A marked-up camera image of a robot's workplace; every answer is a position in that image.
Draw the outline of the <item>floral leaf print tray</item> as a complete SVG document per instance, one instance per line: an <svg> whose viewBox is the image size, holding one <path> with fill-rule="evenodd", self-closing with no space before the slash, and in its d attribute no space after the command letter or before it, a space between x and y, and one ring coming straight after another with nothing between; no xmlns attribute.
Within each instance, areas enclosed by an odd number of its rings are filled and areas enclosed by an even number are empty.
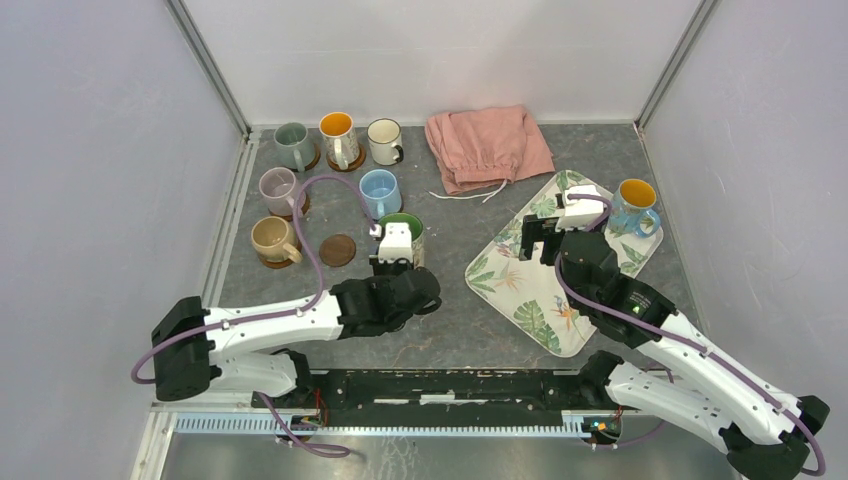
<svg viewBox="0 0 848 480"><path fill-rule="evenodd" d="M540 245L535 246L531 260L518 260L521 226L525 215L559 217L563 210L557 206L557 196L570 187L587 184L595 185L602 196L612 201L616 191L611 193L576 171L560 171L465 271L466 284L475 293L549 353L564 358L577 355L596 328L569 306L553 269L539 262ZM621 272L634 278L662 242L662 223L659 232L649 238L614 234L607 227L604 235L617 253Z"/></svg>

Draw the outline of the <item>dark brown wooden coaster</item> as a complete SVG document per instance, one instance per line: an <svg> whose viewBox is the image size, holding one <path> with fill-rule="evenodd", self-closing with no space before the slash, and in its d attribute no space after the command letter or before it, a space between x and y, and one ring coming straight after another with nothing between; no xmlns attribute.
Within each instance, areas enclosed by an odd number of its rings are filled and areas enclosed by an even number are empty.
<svg viewBox="0 0 848 480"><path fill-rule="evenodd" d="M334 234L320 245L319 258L323 264L339 268L350 263L356 256L356 243L348 235Z"/></svg>

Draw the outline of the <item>blue butterfly mug orange inside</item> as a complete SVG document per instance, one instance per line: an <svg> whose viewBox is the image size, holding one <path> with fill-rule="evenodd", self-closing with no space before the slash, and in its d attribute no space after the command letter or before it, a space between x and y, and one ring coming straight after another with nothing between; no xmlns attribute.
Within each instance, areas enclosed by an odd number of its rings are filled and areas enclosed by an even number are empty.
<svg viewBox="0 0 848 480"><path fill-rule="evenodd" d="M612 198L607 230L619 235L634 234L640 238L654 236L661 228L661 218L654 210L656 202L657 193L646 181L622 181Z"/></svg>

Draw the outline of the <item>floral mug green inside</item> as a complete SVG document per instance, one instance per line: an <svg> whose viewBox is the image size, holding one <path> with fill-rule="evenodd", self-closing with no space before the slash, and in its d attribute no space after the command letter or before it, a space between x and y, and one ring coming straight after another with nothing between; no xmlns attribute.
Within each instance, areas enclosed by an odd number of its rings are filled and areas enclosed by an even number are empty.
<svg viewBox="0 0 848 480"><path fill-rule="evenodd" d="M406 223L412 236L413 262L415 267L425 266L424 246L424 224L421 219L413 214L405 212L390 213L379 220L379 224L385 228L389 223Z"/></svg>

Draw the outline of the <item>light blue ceramic mug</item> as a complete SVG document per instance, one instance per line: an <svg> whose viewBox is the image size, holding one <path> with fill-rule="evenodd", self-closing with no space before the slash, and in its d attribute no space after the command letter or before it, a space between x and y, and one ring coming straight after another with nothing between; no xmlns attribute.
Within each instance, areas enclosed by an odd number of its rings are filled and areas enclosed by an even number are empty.
<svg viewBox="0 0 848 480"><path fill-rule="evenodd" d="M384 216L399 213L403 200L397 178L385 169L375 169L366 173L359 181L370 217L378 221Z"/></svg>

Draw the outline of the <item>beige ceramic mug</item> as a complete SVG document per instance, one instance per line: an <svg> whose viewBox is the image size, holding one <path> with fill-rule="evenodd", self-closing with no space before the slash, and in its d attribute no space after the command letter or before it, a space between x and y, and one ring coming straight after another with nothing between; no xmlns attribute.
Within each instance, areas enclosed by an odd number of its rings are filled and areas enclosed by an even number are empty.
<svg viewBox="0 0 848 480"><path fill-rule="evenodd" d="M258 255L270 261L290 259L301 263L301 243L294 226L283 218L268 216L259 220L252 228L250 239Z"/></svg>

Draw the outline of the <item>lilac ceramic mug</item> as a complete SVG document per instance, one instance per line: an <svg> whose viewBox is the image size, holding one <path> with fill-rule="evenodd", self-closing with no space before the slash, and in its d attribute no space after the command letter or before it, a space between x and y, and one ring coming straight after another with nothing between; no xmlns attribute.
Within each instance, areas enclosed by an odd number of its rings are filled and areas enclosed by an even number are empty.
<svg viewBox="0 0 848 480"><path fill-rule="evenodd" d="M301 185L295 173L285 167L267 170L261 176L258 187L267 209L283 199L292 199L293 207L299 210L301 202L308 196L301 193Z"/></svg>

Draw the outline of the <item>white mug black rim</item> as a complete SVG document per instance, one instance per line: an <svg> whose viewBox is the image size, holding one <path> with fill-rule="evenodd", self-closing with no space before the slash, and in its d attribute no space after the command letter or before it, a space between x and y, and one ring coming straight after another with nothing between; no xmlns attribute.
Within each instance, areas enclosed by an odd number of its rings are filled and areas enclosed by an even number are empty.
<svg viewBox="0 0 848 480"><path fill-rule="evenodd" d="M398 164L404 160L401 126L393 119L381 118L367 127L367 138L373 160L384 166Z"/></svg>

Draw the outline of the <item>grey green ceramic mug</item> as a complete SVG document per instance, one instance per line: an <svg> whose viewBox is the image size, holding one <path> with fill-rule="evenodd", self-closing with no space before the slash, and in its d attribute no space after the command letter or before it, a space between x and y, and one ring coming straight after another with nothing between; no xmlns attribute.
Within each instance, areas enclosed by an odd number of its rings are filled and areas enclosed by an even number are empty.
<svg viewBox="0 0 848 480"><path fill-rule="evenodd" d="M274 132L274 143L281 164L296 172L311 170L320 159L320 150L308 128L297 122L281 125Z"/></svg>

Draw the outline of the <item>white mug orange inside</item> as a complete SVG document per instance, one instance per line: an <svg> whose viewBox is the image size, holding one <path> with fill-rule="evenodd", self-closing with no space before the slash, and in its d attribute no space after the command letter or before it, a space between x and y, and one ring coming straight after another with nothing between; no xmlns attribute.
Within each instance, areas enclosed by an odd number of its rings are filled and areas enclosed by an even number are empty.
<svg viewBox="0 0 848 480"><path fill-rule="evenodd" d="M347 168L363 149L357 138L353 119L347 113L328 113L319 122L319 130L326 156L330 155L343 169Z"/></svg>

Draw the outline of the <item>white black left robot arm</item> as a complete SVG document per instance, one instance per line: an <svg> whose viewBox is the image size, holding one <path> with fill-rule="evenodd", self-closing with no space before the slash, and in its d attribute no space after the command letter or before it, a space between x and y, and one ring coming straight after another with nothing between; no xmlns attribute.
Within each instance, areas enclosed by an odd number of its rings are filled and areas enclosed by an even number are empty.
<svg viewBox="0 0 848 480"><path fill-rule="evenodd" d="M181 401L209 389L257 391L290 407L314 394L304 355L267 349L304 341L376 337L441 305L441 287L425 268L348 279L288 302L206 308L197 296L177 301L151 333L155 395Z"/></svg>

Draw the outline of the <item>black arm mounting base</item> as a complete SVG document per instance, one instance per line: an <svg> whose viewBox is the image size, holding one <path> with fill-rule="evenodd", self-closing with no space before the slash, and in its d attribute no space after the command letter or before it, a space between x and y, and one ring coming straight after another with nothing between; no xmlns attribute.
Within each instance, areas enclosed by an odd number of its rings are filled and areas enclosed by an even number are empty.
<svg viewBox="0 0 848 480"><path fill-rule="evenodd" d="M557 426L565 411L618 410L602 389L609 366L594 355L581 370L313 370L270 404L330 427Z"/></svg>

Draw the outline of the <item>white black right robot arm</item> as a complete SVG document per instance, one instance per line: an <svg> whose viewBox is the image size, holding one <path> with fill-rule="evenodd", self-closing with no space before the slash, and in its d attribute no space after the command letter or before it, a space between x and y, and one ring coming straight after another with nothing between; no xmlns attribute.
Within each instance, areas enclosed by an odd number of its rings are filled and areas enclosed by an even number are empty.
<svg viewBox="0 0 848 480"><path fill-rule="evenodd" d="M590 357L577 382L591 408L609 402L651 414L724 454L747 479L821 477L826 462L816 434L829 406L797 397L753 374L700 332L670 300L623 274L597 229L559 227L555 217L522 221L520 260L536 243L569 303L608 338L682 375L686 386L653 384L646 372L606 351Z"/></svg>

